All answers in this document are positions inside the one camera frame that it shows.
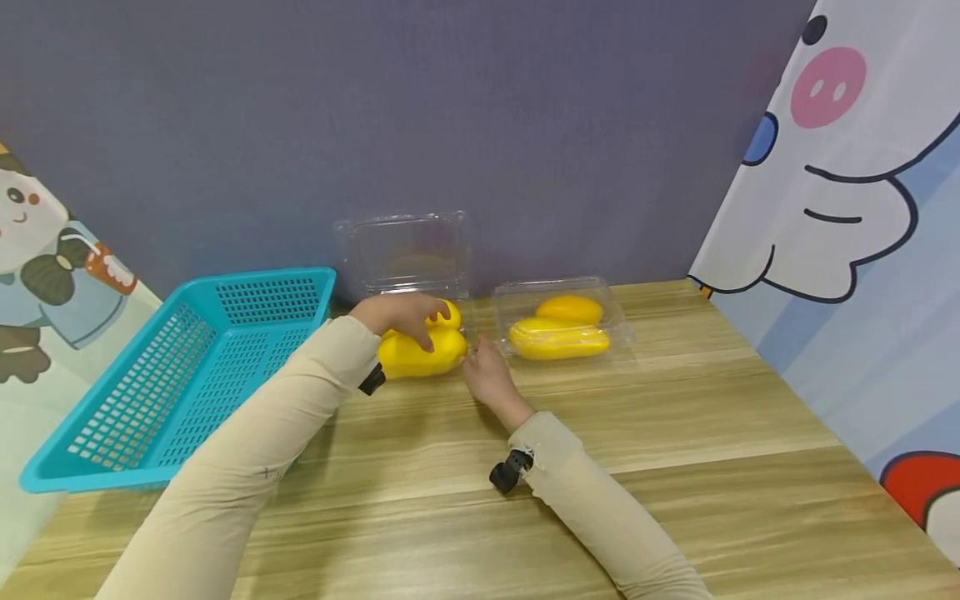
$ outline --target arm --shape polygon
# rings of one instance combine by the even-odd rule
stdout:
[[[97,598],[228,599],[257,514],[370,373],[378,336],[392,327],[429,340],[424,319],[437,312],[449,318],[437,301],[421,294],[364,300],[351,316],[318,329],[187,460]]]
[[[550,413],[535,413],[514,387],[506,363],[481,341],[465,362],[474,397],[513,435],[510,447],[532,451],[524,479],[589,550],[628,600],[712,598],[676,544],[629,492],[602,470],[580,440]]]

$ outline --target pink pig nose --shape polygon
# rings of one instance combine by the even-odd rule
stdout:
[[[829,125],[856,102],[867,81],[867,62],[853,48],[828,48],[811,60],[790,96],[794,122],[805,129]]]

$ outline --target yellow mango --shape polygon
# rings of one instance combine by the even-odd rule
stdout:
[[[459,329],[461,323],[463,322],[463,317],[460,315],[460,309],[457,308],[457,305],[451,302],[450,300],[444,300],[444,303],[450,309],[450,318],[444,317],[444,315],[437,315],[437,321],[430,321],[430,318],[426,319],[427,327],[448,327],[450,329]],[[387,329],[387,332],[383,334],[382,339],[386,340],[389,337],[395,336],[396,331],[392,329]]]
[[[556,296],[538,306],[535,316],[596,325],[603,319],[603,306],[583,296]]]
[[[593,325],[543,317],[517,321],[507,337],[516,353],[529,360],[595,356],[610,347],[607,334]]]
[[[427,352],[413,338],[395,333],[384,337],[377,358],[387,379],[428,377],[450,371],[467,355],[467,340],[452,327],[429,327],[433,352]]]

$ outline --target wrist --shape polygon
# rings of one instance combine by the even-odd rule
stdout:
[[[511,435],[537,413],[519,393],[492,402],[490,408]]]
[[[361,300],[349,314],[369,329],[373,335],[383,337],[383,334],[390,329],[390,317],[388,311],[381,305],[381,301],[382,298],[379,296]]]

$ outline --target clear plastic container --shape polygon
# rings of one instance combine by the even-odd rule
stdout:
[[[472,341],[468,225],[466,212],[458,210],[340,221],[333,232],[352,292],[362,298],[423,292],[450,300]]]
[[[600,277],[506,283],[493,290],[493,312],[507,355],[540,361],[586,358],[633,343],[623,311]]]

